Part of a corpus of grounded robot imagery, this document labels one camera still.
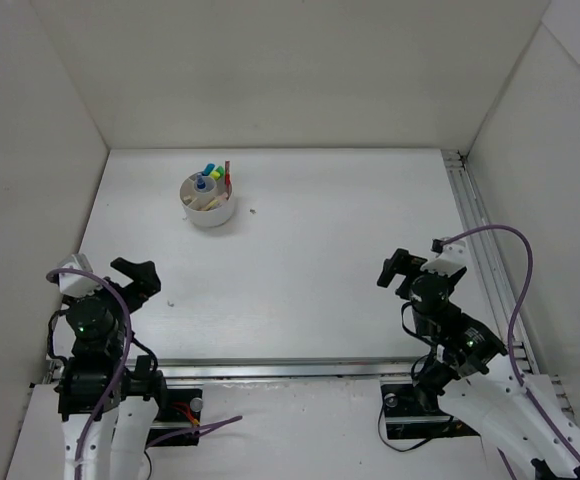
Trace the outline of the orange highlighter stick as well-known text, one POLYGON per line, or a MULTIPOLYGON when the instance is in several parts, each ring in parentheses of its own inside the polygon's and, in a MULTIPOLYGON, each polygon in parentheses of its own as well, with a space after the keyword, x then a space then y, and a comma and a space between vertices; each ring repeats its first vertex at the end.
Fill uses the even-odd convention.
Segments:
POLYGON ((221 206, 223 203, 225 202, 225 199, 223 197, 221 198, 216 198, 214 200, 212 200, 208 205, 206 205, 203 208, 203 211, 209 211, 215 208, 218 208, 219 206, 221 206))

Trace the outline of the small glue bottle blue cap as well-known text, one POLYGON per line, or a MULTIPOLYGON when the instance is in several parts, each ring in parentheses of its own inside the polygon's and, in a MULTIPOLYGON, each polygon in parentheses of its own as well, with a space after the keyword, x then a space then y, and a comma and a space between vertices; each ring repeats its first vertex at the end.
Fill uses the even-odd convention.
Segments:
POLYGON ((199 172, 196 175, 195 188, 198 192, 206 192, 207 191, 207 184, 205 181, 205 177, 201 172, 199 172))

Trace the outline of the black highlighter blue cap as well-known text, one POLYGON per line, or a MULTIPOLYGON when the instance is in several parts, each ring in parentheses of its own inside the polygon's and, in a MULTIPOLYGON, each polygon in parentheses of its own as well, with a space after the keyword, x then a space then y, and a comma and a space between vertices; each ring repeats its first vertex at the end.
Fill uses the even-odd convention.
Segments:
POLYGON ((215 169, 215 164, 214 163, 208 163, 204 170, 202 171, 202 174, 204 176, 209 176, 215 169))

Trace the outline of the red gel pen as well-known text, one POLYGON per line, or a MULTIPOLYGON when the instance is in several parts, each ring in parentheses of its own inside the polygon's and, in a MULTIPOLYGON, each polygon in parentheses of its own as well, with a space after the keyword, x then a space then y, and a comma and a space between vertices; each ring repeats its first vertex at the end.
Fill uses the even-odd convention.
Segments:
POLYGON ((230 198, 231 192, 232 192, 230 167, 231 167, 231 162, 226 160, 224 162, 224 182, 225 182, 225 190, 226 190, 228 198, 230 198))

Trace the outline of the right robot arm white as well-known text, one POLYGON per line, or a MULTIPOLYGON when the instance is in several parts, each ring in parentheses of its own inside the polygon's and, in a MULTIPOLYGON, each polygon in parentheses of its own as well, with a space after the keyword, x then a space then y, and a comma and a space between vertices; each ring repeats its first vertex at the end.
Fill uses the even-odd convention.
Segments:
POLYGON ((412 398, 476 431, 530 479, 580 479, 580 428, 512 365, 512 354, 488 326, 450 300, 467 272, 465 249, 453 244, 434 259, 398 249, 385 259, 378 286, 395 277, 396 295, 414 325, 406 334, 429 349, 414 376, 412 398))

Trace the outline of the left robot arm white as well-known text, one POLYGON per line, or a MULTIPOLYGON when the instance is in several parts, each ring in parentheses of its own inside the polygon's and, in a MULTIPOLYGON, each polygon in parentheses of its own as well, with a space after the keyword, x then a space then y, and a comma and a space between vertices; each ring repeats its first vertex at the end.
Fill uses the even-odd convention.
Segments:
POLYGON ((62 366, 55 391, 67 479, 138 478, 151 425, 170 406, 157 357, 131 324, 161 290, 156 266, 121 257, 110 266, 127 285, 95 275, 83 254, 46 276, 62 302, 48 322, 46 353, 62 366))

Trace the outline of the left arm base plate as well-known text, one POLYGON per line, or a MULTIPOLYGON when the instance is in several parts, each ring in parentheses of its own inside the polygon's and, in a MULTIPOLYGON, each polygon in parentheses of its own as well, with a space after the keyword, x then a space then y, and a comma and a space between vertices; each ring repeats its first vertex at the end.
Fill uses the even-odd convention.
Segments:
POLYGON ((150 443, 161 436, 199 423, 202 408, 203 390, 201 388, 169 387, 165 404, 153 421, 147 442, 150 443))

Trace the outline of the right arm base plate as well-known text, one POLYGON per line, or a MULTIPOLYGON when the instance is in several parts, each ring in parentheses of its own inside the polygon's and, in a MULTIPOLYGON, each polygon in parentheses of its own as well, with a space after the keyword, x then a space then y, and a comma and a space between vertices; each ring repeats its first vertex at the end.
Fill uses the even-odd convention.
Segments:
POLYGON ((478 433, 457 417, 450 418, 435 398, 424 399, 410 383, 382 384, 379 422, 387 440, 476 437, 478 433))

